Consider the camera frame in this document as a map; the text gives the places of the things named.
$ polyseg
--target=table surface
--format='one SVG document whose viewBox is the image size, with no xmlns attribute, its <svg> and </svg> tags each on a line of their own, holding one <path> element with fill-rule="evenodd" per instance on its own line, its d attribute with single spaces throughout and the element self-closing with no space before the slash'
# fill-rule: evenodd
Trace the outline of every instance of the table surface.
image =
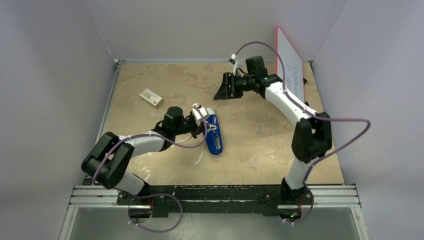
<svg viewBox="0 0 424 240">
<path fill-rule="evenodd" d="M 267 64 L 269 73 L 274 64 Z M 224 72 L 232 68 L 226 63 L 146 64 L 126 63 L 113 95 L 105 129 L 117 135 L 135 135 L 154 128 L 171 106 L 179 106 L 184 115 L 192 104 L 216 110 L 221 127 L 223 153 L 209 155 L 206 147 L 200 163 L 201 148 L 172 146 L 163 152 L 133 157 L 127 171 L 153 185 L 233 185 L 279 184 L 288 173 L 294 155 L 291 142 L 294 126 L 272 103 L 254 92 L 243 98 L 214 101 Z M 309 63 L 303 64 L 305 99 L 310 107 L 323 111 L 315 79 Z M 161 96 L 163 104 L 154 109 L 139 95 L 150 89 Z M 188 135 L 178 136 L 177 140 Z M 195 145 L 190 139 L 186 145 Z M 311 184 L 344 183 L 336 155 L 318 164 Z"/>
</svg>

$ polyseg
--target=purple cable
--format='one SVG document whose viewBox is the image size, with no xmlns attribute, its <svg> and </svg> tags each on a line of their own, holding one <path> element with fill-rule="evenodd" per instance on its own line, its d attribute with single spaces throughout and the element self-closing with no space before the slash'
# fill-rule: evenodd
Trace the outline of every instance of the purple cable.
<svg viewBox="0 0 424 240">
<path fill-rule="evenodd" d="M 242 50 L 242 49 L 244 49 L 245 47 L 247 47 L 247 46 L 249 46 L 249 45 L 251 45 L 251 44 L 261 44 L 261 45 L 264 45 L 264 46 L 266 46 L 266 47 L 268 47 L 269 49 L 271 49 L 274 53 L 275 53 L 275 55 L 277 56 L 277 58 L 278 58 L 278 60 L 279 60 L 279 62 L 280 62 L 280 64 L 281 64 L 281 68 L 282 68 L 282 89 L 286 89 L 286 70 L 285 70 L 285 68 L 284 68 L 284 63 L 283 63 L 283 60 L 282 60 L 282 58 L 281 58 L 281 56 L 280 56 L 280 54 L 271 46 L 271 45 L 269 45 L 269 44 L 267 44 L 267 43 L 265 43 L 265 42 L 262 42 L 262 41 L 251 41 L 251 42 L 248 42 L 248 43 L 246 43 L 246 44 L 244 44 L 243 46 L 241 46 L 236 52 L 235 52 L 235 55 L 238 55 L 239 54 L 239 52 Z M 304 107 L 302 106 L 302 105 L 300 105 L 297 101 L 295 101 L 289 94 L 287 94 L 287 92 L 286 91 L 283 91 L 284 92 L 284 94 L 286 95 L 286 97 L 292 102 L 292 103 L 294 103 L 299 109 L 301 109 L 302 111 L 304 111 L 306 114 L 308 114 L 308 115 L 310 115 L 311 117 L 313 117 L 314 119 L 316 119 L 316 120 L 320 120 L 320 121 L 329 121 L 329 122 L 363 122 L 363 123 L 366 123 L 366 127 L 358 134 L 358 135 L 356 135 L 355 137 L 353 137 L 350 141 L 348 141 L 347 143 L 345 143 L 345 144 L 343 144 L 341 147 L 339 147 L 339 148 L 337 148 L 337 149 L 335 149 L 334 151 L 332 151 L 332 152 L 330 152 L 329 154 L 327 154 L 327 155 L 325 155 L 325 156 L 323 156 L 323 157 L 320 157 L 318 160 L 316 160 L 310 167 L 309 167 L 309 169 L 307 170 L 307 172 L 306 172 L 306 174 L 305 174 L 305 177 L 303 178 L 303 182 L 304 182 L 304 184 L 305 184 L 305 187 L 306 187 L 306 189 L 310 192 L 310 196 L 311 196 L 311 200 L 312 200 L 312 203 L 311 203 L 311 205 L 310 205 L 310 208 L 309 208 L 309 210 L 308 210 L 308 212 L 305 214 L 305 216 L 304 217 L 302 217 L 301 219 L 299 219 L 298 221 L 296 221 L 296 222 L 293 222 L 294 224 L 298 224 L 298 223 L 300 223 L 300 222 L 302 222 L 307 216 L 309 216 L 309 214 L 311 213 L 311 211 L 312 211 L 312 208 L 313 208 L 313 205 L 314 205 L 314 196 L 313 196 L 313 194 L 312 194 L 312 191 L 308 188 L 308 186 L 307 186 L 307 183 L 306 183 L 306 181 L 307 181 L 307 179 L 308 179 L 308 177 L 309 177 L 309 174 L 311 173 L 311 171 L 312 171 L 312 169 L 313 169 L 313 167 L 315 166 L 315 165 L 317 165 L 318 163 L 320 163 L 322 160 L 324 160 L 324 159 L 326 159 L 326 158 L 328 158 L 328 157 L 330 157 L 330 156 L 332 156 L 332 155 L 334 155 L 334 154 L 336 154 L 336 153 L 338 153 L 338 152 L 340 152 L 341 150 L 343 150 L 343 149 L 345 149 L 347 146 L 349 146 L 350 144 L 352 144 L 353 142 L 355 142 L 357 139 L 359 139 L 362 135 L 364 135 L 367 131 L 368 131 L 368 129 L 371 127 L 371 121 L 370 120 L 368 120 L 368 119 L 364 119 L 364 118 L 327 118 L 327 117 L 321 117 L 321 116 L 317 116 L 317 115 L 315 115 L 314 113 L 312 113 L 312 112 L 310 112 L 310 111 L 308 111 L 308 110 L 306 110 L 306 109 L 304 109 Z"/>
<path fill-rule="evenodd" d="M 207 130 L 208 130 L 208 125 L 206 124 L 206 120 L 205 120 L 205 118 L 203 117 L 202 113 L 201 113 L 201 112 L 200 112 L 197 108 L 195 108 L 195 110 L 196 110 L 196 111 L 200 114 L 200 116 L 202 116 L 201 121 L 203 122 L 203 125 L 204 125 L 204 135 L 206 136 L 206 134 L 207 134 Z M 93 184 L 93 185 L 95 185 L 95 184 L 96 184 L 96 179 L 97 179 L 97 176 L 98 176 L 98 175 L 99 175 L 99 173 L 100 173 L 100 169 L 102 169 L 103 165 L 105 165 L 105 163 L 106 163 L 106 161 L 108 160 L 109 156 L 110 156 L 112 153 L 114 153 L 114 152 L 115 152 L 115 150 L 116 150 L 116 149 L 117 149 L 120 145 L 122 145 L 123 143 L 125 143 L 126 141 L 128 141 L 128 140 L 130 140 L 130 139 L 138 139 L 138 138 L 144 138 L 144 137 L 158 137 L 158 138 L 161 138 L 161 139 L 163 139 L 163 140 L 165 140 L 165 141 L 167 141 L 167 142 L 169 142 L 169 143 L 171 143 L 171 144 L 173 144 L 173 145 L 175 145 L 175 146 L 178 146 L 178 147 L 181 147 L 181 148 L 185 148 L 185 149 L 194 149 L 194 148 L 197 148 L 197 147 L 199 147 L 200 145 L 202 145 L 202 144 L 205 142 L 205 140 L 206 140 L 206 138 L 204 137 L 204 138 L 203 138 L 203 140 L 202 140 L 200 143 L 198 143 L 197 145 L 194 145 L 194 146 L 185 146 L 185 145 L 182 145 L 182 144 L 176 143 L 176 142 L 174 142 L 174 141 L 172 141 L 172 140 L 170 140 L 170 139 L 168 139 L 168 138 L 166 138 L 166 137 L 164 137 L 164 136 L 162 136 L 162 135 L 159 135 L 159 134 L 148 134 L 148 133 L 143 133 L 143 134 L 133 135 L 133 136 L 131 136 L 131 137 L 126 137 L 126 138 L 124 138 L 124 139 L 120 140 L 117 144 L 115 144 L 115 145 L 114 145 L 114 146 L 110 149 L 110 151 L 109 151 L 109 152 L 107 152 L 107 153 L 106 153 L 106 155 L 104 156 L 103 160 L 101 161 L 100 165 L 98 166 L 97 170 L 95 171 L 95 173 L 94 173 L 94 175 L 93 175 L 93 177 L 92 177 L 92 179 L 91 179 L 91 184 Z"/>
<path fill-rule="evenodd" d="M 178 201 L 178 199 L 177 199 L 176 197 L 174 197 L 173 195 L 171 195 L 171 194 L 167 194 L 167 193 L 158 193 L 158 194 L 152 194 L 152 195 L 148 195 L 148 196 L 134 196 L 134 195 L 131 195 L 131 194 L 129 194 L 129 193 L 127 193 L 127 194 L 128 194 L 129 196 L 131 196 L 131 198 L 133 198 L 133 199 L 149 199 L 149 198 L 159 197 L 159 196 L 170 197 L 170 198 L 172 198 L 172 199 L 174 199 L 174 200 L 175 200 L 175 202 L 178 204 L 178 207 L 179 207 L 180 215 L 179 215 L 178 221 L 175 223 L 175 225 L 173 225 L 172 227 L 170 227 L 170 228 L 168 228 L 168 229 L 165 229 L 165 230 L 155 230 L 155 229 L 151 229 L 151 228 L 148 228 L 148 227 L 145 227 L 145 226 L 142 226 L 142 225 L 140 225 L 140 224 L 138 224 L 138 223 L 133 222 L 133 221 L 131 220 L 130 210 L 128 209 L 128 218 L 129 218 L 129 222 L 130 222 L 131 224 L 133 224 L 134 226 L 137 226 L 137 227 L 139 227 L 139 228 L 141 228 L 141 229 L 144 229 L 144 230 L 149 231 L 149 232 L 152 232 L 152 233 L 158 233 L 158 234 L 161 234 L 161 233 L 166 233 L 166 232 L 169 232 L 169 231 L 171 231 L 171 230 L 175 229 L 175 228 L 176 228 L 176 227 L 180 224 L 181 220 L 183 219 L 183 206 L 181 205 L 181 202 L 180 202 L 180 201 Z"/>
</svg>

